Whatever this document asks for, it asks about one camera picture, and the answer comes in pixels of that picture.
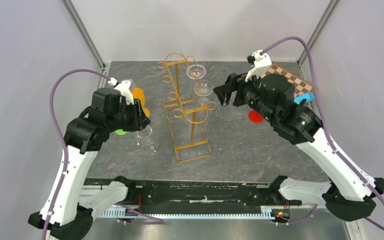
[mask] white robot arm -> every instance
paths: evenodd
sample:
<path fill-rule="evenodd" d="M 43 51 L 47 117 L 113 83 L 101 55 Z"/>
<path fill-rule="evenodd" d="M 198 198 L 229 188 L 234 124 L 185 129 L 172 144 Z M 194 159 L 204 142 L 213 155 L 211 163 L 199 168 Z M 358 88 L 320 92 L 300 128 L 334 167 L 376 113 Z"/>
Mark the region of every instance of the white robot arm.
<path fill-rule="evenodd" d="M 263 116 L 280 137 L 296 145 L 309 155 L 329 176 L 331 181 L 309 182 L 279 176 L 273 189 L 282 200 L 299 200 L 326 208 L 338 218 L 354 221 L 370 216 L 376 204 L 368 185 L 380 194 L 384 192 L 384 179 L 373 178 L 343 154 L 367 180 L 364 183 L 337 155 L 325 136 L 320 118 L 302 103 L 294 102 L 295 87 L 285 76 L 261 76 L 272 65 L 267 53 L 261 50 L 247 57 L 253 68 L 248 73 L 232 73 L 226 82 L 214 88 L 221 105 L 228 105 L 236 92 L 233 106 L 248 105 Z"/>
<path fill-rule="evenodd" d="M 113 204 L 123 201 L 129 190 L 123 179 L 113 180 L 108 187 L 91 197 L 79 200 L 89 168 L 110 133 L 118 129 L 140 131 L 150 120 L 145 116 L 139 99 L 129 91 L 131 82 L 117 84 L 111 78 L 112 88 L 100 88 L 93 93 L 91 106 L 67 126 L 64 141 L 67 145 L 68 167 L 64 170 L 64 152 L 58 174 L 49 198 L 39 212 L 30 215 L 28 223 L 43 229 L 46 219 L 51 236 L 61 240 L 82 239 L 93 221 Z M 49 212 L 55 192 L 58 196 Z"/>

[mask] white wall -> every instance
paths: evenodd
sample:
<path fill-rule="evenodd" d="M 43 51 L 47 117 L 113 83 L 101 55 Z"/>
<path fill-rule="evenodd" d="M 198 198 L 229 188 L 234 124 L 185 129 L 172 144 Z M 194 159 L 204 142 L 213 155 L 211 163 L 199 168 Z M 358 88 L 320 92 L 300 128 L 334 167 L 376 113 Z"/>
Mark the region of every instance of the white wall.
<path fill-rule="evenodd" d="M 312 55 L 331 134 L 367 173 L 384 178 L 384 2 L 341 1 Z M 307 63 L 304 73 L 309 80 Z M 376 202 L 372 218 L 384 225 Z M 364 222 L 367 239 L 384 239 Z"/>
<path fill-rule="evenodd" d="M 246 61 L 287 36 L 308 40 L 329 0 L 72 0 L 105 62 L 160 61 L 172 52 L 197 61 Z M 285 43 L 277 61 L 297 60 Z"/>
<path fill-rule="evenodd" d="M 78 68 L 98 70 L 61 1 L 0 0 L 0 240 L 40 239 L 27 220 L 45 203 L 62 156 L 50 91 Z M 78 73 L 60 84 L 64 129 L 90 104 L 98 79 Z"/>

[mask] chessboard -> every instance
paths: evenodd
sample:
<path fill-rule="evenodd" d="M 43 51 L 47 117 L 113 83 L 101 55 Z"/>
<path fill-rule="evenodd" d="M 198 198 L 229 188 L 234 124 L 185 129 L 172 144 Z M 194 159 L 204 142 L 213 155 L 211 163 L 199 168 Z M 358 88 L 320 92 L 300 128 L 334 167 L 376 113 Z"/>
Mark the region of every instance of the chessboard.
<path fill-rule="evenodd" d="M 310 82 L 305 81 L 301 77 L 290 73 L 287 69 L 276 65 L 275 63 L 271 65 L 271 67 L 267 70 L 267 72 L 265 72 L 264 75 L 261 76 L 261 78 L 269 74 L 281 74 L 285 76 L 287 78 L 287 81 L 295 86 L 295 93 L 293 94 L 294 98 L 297 96 L 301 96 L 305 93 L 313 92 L 314 90 L 313 85 Z"/>

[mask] gray marble tabletop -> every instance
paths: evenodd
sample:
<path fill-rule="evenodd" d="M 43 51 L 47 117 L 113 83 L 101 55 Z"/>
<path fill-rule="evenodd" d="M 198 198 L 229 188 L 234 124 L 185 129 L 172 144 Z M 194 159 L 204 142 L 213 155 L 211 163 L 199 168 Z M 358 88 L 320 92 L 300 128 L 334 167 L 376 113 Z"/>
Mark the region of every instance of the gray marble tabletop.
<path fill-rule="evenodd" d="M 206 67 L 203 79 L 212 82 L 215 87 L 223 84 L 228 74 L 245 73 L 250 69 L 246 62 L 197 63 Z M 278 64 L 299 74 L 296 63 Z M 186 75 L 185 65 L 179 67 L 179 72 L 180 94 L 183 97 L 193 93 L 193 84 Z M 122 175 L 142 180 L 267 183 L 278 175 L 286 175 L 306 181 L 328 180 L 314 161 L 279 137 L 267 122 L 252 123 L 248 119 L 251 111 L 248 106 L 234 107 L 231 104 L 224 107 L 218 105 L 203 124 L 212 155 L 178 163 L 163 107 L 163 100 L 168 100 L 167 93 L 174 90 L 172 83 L 163 82 L 167 70 L 158 68 L 154 61 L 118 61 L 111 63 L 108 75 L 119 81 L 133 79 L 136 87 L 143 89 L 145 107 L 151 112 L 150 126 L 156 139 L 156 154 L 151 155 L 147 147 L 137 145 L 135 133 L 112 133 L 90 167 L 89 178 Z M 180 128 L 175 129 L 178 139 L 190 139 L 190 124 L 179 124 Z M 205 148 L 194 151 L 205 151 Z"/>

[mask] wine glass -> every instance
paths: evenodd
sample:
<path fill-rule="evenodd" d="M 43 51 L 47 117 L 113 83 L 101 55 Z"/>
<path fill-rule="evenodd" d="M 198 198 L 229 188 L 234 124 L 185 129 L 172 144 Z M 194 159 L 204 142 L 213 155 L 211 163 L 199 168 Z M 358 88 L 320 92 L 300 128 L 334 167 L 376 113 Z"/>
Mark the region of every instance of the wine glass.
<path fill-rule="evenodd" d="M 194 64 L 190 65 L 187 70 L 186 74 L 190 79 L 202 79 L 205 76 L 206 69 L 201 64 Z"/>
<path fill-rule="evenodd" d="M 155 143 L 155 134 L 148 125 L 141 131 L 136 131 L 137 145 L 144 147 L 144 150 L 150 152 L 151 155 L 157 153 L 157 144 Z"/>

